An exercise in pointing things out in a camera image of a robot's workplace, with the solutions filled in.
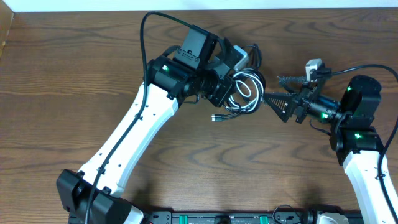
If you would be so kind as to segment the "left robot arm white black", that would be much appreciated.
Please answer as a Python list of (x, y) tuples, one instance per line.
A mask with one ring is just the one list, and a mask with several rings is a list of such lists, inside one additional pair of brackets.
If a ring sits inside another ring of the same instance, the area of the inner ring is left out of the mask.
[(70, 223), (142, 223), (145, 212), (123, 199), (129, 177), (159, 129), (189, 96), (220, 107), (233, 94), (231, 72), (248, 54), (227, 39), (197, 26), (146, 65), (144, 81), (124, 118), (100, 150), (56, 185)]

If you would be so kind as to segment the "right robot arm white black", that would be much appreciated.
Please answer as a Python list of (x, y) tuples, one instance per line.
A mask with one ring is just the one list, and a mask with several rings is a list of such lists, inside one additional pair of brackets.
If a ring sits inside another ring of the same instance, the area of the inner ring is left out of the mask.
[(350, 81), (340, 101), (321, 94), (336, 76), (329, 68), (312, 68), (301, 79), (300, 91), (267, 93), (265, 102), (286, 122), (292, 115), (302, 123), (312, 116), (329, 124), (330, 146), (354, 188), (365, 223), (397, 223), (397, 193), (389, 175), (386, 152), (390, 139), (381, 141), (372, 126), (381, 101), (381, 84), (366, 75)]

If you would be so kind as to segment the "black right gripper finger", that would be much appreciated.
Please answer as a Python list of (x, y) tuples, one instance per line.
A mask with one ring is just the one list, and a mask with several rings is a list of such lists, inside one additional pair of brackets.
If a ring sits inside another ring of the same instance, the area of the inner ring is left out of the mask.
[(274, 110), (276, 115), (286, 123), (295, 109), (295, 94), (293, 93), (266, 93), (265, 102)]
[(288, 86), (289, 84), (304, 84), (308, 80), (306, 77), (280, 77), (278, 76), (278, 83), (280, 86)]

